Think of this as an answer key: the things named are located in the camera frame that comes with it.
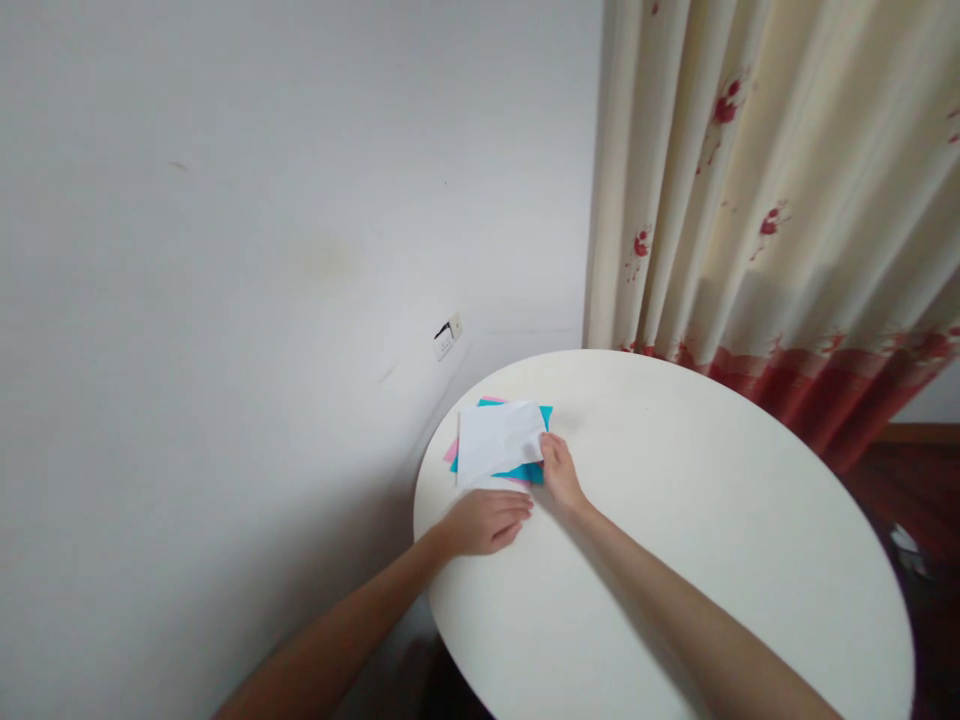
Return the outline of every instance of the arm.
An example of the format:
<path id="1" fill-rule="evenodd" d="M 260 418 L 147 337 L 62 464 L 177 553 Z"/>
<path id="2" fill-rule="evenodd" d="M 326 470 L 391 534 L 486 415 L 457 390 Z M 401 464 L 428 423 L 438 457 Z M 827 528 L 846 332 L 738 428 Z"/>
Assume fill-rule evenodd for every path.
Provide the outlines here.
<path id="1" fill-rule="evenodd" d="M 513 542 L 533 501 L 476 490 L 366 585 L 314 620 L 240 686 L 215 720 L 327 717 L 367 658 L 417 596 L 458 555 L 489 555 Z"/>
<path id="2" fill-rule="evenodd" d="M 686 667 L 721 718 L 840 718 L 789 665 L 587 500 L 567 444 L 541 441 L 544 484 L 576 528 Z"/>

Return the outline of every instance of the electrical outlet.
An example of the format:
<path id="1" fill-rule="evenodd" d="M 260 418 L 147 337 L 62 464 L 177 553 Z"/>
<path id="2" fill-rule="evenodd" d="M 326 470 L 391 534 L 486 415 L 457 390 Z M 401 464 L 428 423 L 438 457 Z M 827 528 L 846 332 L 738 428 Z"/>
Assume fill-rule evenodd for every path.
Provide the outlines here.
<path id="1" fill-rule="evenodd" d="M 450 352 L 455 342 L 449 324 L 440 328 L 440 332 L 433 338 L 433 354 L 437 356 L 437 360 L 443 360 L 443 356 Z"/>
<path id="2" fill-rule="evenodd" d="M 463 325 L 460 324 L 460 313 L 454 313 L 450 316 L 450 331 L 453 333 L 453 339 L 459 340 L 463 335 Z"/>
<path id="3" fill-rule="evenodd" d="M 433 354 L 437 356 L 438 361 L 443 360 L 462 334 L 463 325 L 460 324 L 460 313 L 457 312 L 451 315 L 440 328 L 440 332 L 433 336 Z"/>

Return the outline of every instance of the floor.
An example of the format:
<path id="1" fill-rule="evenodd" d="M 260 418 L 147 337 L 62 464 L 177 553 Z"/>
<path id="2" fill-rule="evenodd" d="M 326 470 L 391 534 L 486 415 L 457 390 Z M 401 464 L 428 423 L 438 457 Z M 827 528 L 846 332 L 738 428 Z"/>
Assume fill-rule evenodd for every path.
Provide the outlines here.
<path id="1" fill-rule="evenodd" d="M 960 446 L 875 444 L 841 478 L 897 571 L 917 652 L 914 720 L 960 717 Z M 899 523 L 927 573 L 907 570 L 890 540 Z"/>

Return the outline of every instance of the blue paper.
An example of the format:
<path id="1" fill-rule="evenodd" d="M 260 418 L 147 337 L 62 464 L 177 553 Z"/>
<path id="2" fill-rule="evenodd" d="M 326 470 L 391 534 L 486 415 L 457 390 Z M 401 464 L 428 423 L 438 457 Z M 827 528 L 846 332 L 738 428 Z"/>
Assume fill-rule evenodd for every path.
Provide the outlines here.
<path id="1" fill-rule="evenodd" d="M 481 400 L 477 403 L 477 407 L 484 407 L 485 405 L 503 405 L 503 402 L 497 400 Z M 553 414 L 553 406 L 541 405 L 540 414 L 543 415 L 543 424 L 547 427 L 547 430 L 549 430 L 550 416 Z M 457 456 L 453 459 L 453 464 L 450 465 L 450 472 L 457 471 L 459 460 L 460 453 L 458 452 Z M 514 480 L 522 480 L 523 482 L 532 483 L 534 485 L 543 485 L 543 468 L 540 467 L 540 463 L 525 463 L 515 467 L 509 472 L 497 473 L 493 477 L 513 478 Z"/>

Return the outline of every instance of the floral curtain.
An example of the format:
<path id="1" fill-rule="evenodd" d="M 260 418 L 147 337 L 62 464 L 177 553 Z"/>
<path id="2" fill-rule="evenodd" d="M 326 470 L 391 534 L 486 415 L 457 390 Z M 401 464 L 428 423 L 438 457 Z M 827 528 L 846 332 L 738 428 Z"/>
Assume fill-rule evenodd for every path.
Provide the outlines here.
<path id="1" fill-rule="evenodd" d="M 960 3 L 617 0 L 588 345 L 837 472 L 960 345 Z"/>

